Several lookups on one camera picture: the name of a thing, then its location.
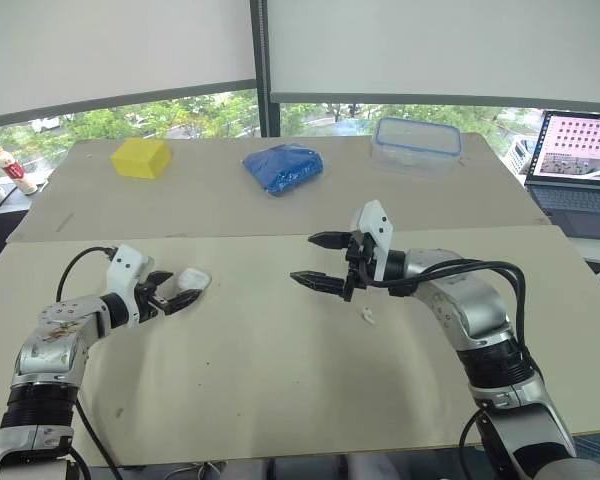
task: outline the window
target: window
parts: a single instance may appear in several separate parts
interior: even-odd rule
[[[74,143],[97,138],[259,135],[255,90],[91,110],[0,127],[0,145],[29,173],[50,174]],[[0,178],[4,177],[0,169]]]
[[[499,156],[507,153],[515,137],[537,137],[542,126],[538,109],[458,105],[286,103],[280,117],[283,136],[371,135],[382,117],[443,123],[482,134]]]

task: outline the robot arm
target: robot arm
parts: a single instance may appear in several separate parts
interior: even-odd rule
[[[170,272],[152,272],[141,252],[121,245],[111,250],[107,290],[103,296],[65,300],[45,308],[38,327],[25,341],[16,360],[7,411],[0,424],[0,479],[78,478],[76,467],[59,460],[70,452],[73,406],[89,348],[112,329],[129,327],[174,313],[193,303],[201,290],[185,290],[165,300],[156,294]]]
[[[418,280],[442,266],[472,261],[446,250],[389,250],[393,227],[377,200],[356,213],[351,230],[309,238],[324,248],[346,249],[346,279],[313,271],[291,277],[345,301],[351,300],[355,288],[369,285],[387,287],[392,296],[418,298],[431,309],[464,365],[469,391],[480,409],[478,430],[498,478],[558,478],[552,476],[558,468],[577,472],[560,478],[593,478],[582,472],[600,466],[574,459],[573,440],[530,355],[518,344],[497,291],[469,272]]]

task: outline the floor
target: floor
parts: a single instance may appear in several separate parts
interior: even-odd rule
[[[578,456],[595,460],[600,463],[600,434],[584,435],[576,438]],[[489,465],[486,454],[480,448],[468,448],[466,451],[469,469],[476,480],[492,479],[493,471]],[[456,449],[419,450],[405,452],[389,452],[387,457],[395,467],[401,480],[463,480],[462,470],[458,463]],[[341,458],[338,456],[319,457],[292,457],[277,458],[272,461],[267,480],[342,480],[347,478],[340,468]],[[185,465],[160,465],[135,469],[123,469],[122,476],[125,480],[163,480],[170,472],[174,472]],[[92,469],[93,480],[109,480],[111,473],[103,468]],[[197,479],[196,471],[182,472],[169,476],[167,480]],[[218,474],[207,469],[201,479],[215,480]]]

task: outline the wooden board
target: wooden board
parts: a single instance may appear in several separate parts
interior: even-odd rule
[[[458,441],[475,407],[455,352],[421,303],[370,289],[347,304],[288,277],[302,269],[341,275],[342,252],[303,236],[128,243],[153,256],[156,268],[196,266],[213,283],[194,307],[120,328],[91,350],[84,402],[123,464]],[[0,418],[13,360],[38,312],[52,303],[67,262],[94,244],[12,243],[1,255]],[[395,235],[393,248],[416,247],[519,265],[528,280],[528,344],[549,392],[572,431],[600,430],[600,284],[557,228]],[[101,293],[106,267],[102,255],[85,258],[67,297]],[[485,275],[513,309],[506,283]],[[361,318],[367,306],[375,326]],[[74,426],[76,448],[102,465],[77,417]]]
[[[9,241],[310,234],[348,227],[377,198],[397,230],[549,224],[484,139],[465,135],[466,155],[446,177],[374,167],[369,137],[170,140],[173,160],[157,180],[121,177],[109,157],[121,141],[73,147]],[[250,153],[300,142],[325,172],[282,197],[242,166]]]

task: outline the blue towel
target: blue towel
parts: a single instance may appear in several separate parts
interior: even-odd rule
[[[320,155],[298,143],[252,153],[243,160],[262,188],[280,195],[322,173]]]

